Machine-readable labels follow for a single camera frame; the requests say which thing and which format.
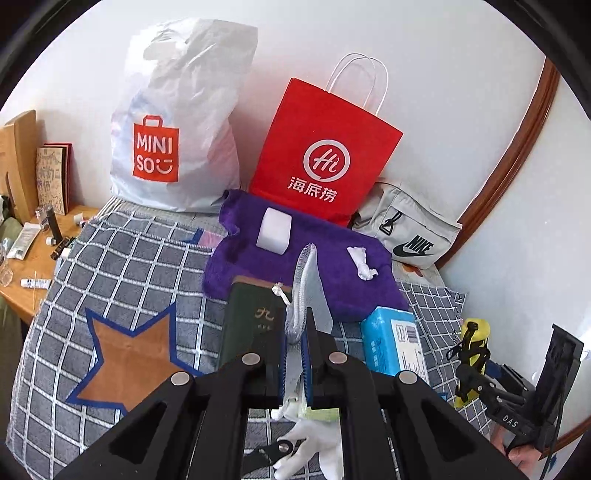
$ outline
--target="purple cloth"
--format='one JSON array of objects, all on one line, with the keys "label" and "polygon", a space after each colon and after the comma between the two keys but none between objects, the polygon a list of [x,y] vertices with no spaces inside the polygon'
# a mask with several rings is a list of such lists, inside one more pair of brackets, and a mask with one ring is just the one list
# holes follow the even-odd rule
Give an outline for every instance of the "purple cloth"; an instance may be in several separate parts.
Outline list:
[{"label": "purple cloth", "polygon": [[[291,215],[290,244],[283,255],[256,246],[262,217],[268,207]],[[293,283],[297,259],[303,248],[314,243],[324,295],[335,322],[360,322],[376,307],[408,310],[392,276],[392,258],[379,240],[319,218],[276,205],[241,190],[230,190],[219,215],[228,231],[207,263],[203,291],[226,300],[237,275],[270,282]],[[347,247],[365,247],[367,262],[378,275],[361,280]]]}]

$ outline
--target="nike swoosh logo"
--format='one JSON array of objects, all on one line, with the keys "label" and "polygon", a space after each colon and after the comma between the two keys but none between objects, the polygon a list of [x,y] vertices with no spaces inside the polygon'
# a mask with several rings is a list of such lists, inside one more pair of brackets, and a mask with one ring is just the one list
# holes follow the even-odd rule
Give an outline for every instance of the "nike swoosh logo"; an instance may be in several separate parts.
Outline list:
[{"label": "nike swoosh logo", "polygon": [[392,253],[397,257],[430,257],[432,254],[418,254],[416,252],[407,252],[404,249],[406,244],[396,245],[392,249]]}]

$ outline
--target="white block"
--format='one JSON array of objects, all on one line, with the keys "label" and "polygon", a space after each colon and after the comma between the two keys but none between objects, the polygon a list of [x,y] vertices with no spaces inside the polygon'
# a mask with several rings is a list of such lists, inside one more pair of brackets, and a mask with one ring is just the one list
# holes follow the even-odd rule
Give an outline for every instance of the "white block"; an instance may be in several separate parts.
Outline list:
[{"label": "white block", "polygon": [[256,245],[269,252],[283,255],[290,244],[290,233],[291,215],[269,207],[262,218]]}]

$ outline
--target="gray checkered bedspread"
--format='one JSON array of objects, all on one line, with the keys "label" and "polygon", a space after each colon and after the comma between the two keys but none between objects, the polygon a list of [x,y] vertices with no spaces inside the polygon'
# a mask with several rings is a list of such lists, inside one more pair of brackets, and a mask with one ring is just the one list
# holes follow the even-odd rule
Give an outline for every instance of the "gray checkered bedspread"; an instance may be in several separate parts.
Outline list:
[{"label": "gray checkered bedspread", "polygon": [[[211,252],[187,243],[193,234],[177,222],[124,211],[85,226],[31,325],[14,383],[7,445],[31,477],[53,478],[122,416],[116,408],[68,401],[97,361],[85,308],[135,330],[176,302],[178,360],[204,373],[215,369],[225,304],[202,294]],[[459,330],[461,298],[443,288],[402,287],[419,318],[433,386],[453,392],[452,366],[442,359]],[[332,333],[339,350],[363,359],[358,324],[336,323]],[[481,406],[470,408],[462,414],[484,432]],[[247,452],[293,426],[272,421],[268,411],[252,410],[250,417]],[[248,477],[270,479],[272,469]],[[295,477],[322,480],[318,457]]]}]

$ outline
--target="wooden table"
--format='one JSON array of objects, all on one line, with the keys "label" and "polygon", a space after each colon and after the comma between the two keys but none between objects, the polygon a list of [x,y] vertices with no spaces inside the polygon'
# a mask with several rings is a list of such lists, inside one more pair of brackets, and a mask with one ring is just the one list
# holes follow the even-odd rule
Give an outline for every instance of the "wooden table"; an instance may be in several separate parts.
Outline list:
[{"label": "wooden table", "polygon": [[[80,233],[80,227],[74,224],[74,215],[78,213],[84,214],[84,219],[97,214],[99,210],[92,207],[78,206],[74,207],[66,216],[56,215],[57,223],[60,226],[61,234],[63,236],[76,236]],[[8,287],[0,286],[0,295],[2,295],[8,305],[21,318],[23,322],[30,325],[41,300],[45,298],[47,290],[35,289],[33,294],[32,288],[22,288],[22,278],[33,278],[35,271],[37,278],[53,278],[53,272],[56,267],[55,260],[50,258],[51,253],[56,247],[48,247],[45,239],[51,236],[51,230],[47,232],[40,232],[33,244],[27,252],[24,260],[17,260],[11,258],[8,264],[12,268],[12,281]]]}]

